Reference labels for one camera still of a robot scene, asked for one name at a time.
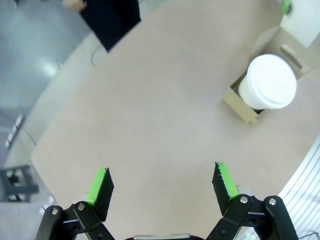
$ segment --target table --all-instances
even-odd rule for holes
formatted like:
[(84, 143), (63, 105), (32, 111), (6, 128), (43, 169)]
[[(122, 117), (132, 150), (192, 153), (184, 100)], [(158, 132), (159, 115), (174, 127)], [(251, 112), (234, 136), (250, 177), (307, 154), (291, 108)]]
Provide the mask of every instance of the table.
[(263, 199), (280, 192), (319, 133), (317, 77), (258, 125), (222, 101), (256, 38), (277, 26), (276, 1), (171, 0), (126, 36), (60, 112), (32, 161), (64, 208), (110, 167), (106, 225), (136, 234), (206, 237), (221, 217), (211, 184), (227, 162)]

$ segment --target gray floor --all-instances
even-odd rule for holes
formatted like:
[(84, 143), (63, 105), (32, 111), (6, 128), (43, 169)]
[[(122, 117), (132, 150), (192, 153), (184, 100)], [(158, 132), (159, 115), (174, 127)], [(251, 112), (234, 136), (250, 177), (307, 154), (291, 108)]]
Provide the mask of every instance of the gray floor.
[[(61, 64), (90, 29), (61, 0), (0, 1), (0, 126), (28, 115)], [(7, 159), (0, 129), (0, 167)]]

